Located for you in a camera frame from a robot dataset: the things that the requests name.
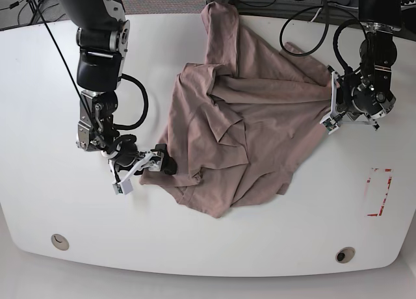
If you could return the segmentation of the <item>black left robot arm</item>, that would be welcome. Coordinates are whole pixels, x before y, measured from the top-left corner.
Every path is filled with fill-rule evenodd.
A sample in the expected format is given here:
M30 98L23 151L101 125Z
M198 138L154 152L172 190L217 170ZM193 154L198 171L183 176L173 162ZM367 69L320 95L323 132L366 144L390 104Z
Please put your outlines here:
M345 123L370 125L388 115L396 102L391 91L391 68L397 59L393 34L401 29L401 0L359 0L358 17L338 26L333 50L344 73L331 71L331 107L321 124L333 133ZM363 28L360 63L353 70L339 51L341 32L351 25Z

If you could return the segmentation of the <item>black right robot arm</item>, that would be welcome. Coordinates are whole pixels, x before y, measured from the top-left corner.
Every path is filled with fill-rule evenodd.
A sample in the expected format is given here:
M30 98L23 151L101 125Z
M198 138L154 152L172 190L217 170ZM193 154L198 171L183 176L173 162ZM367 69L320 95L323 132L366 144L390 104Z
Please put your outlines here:
M146 119L149 101L140 81L122 72L130 23L122 0L58 0L66 15L78 27L76 42L80 56L77 85L80 119L77 146L84 151L100 151L110 159L115 173L127 170L140 175L145 169L174 175L177 164L164 144L148 152L139 151L137 138L129 134ZM144 107L139 120L131 125L114 123L118 108L116 89L126 80L142 93Z

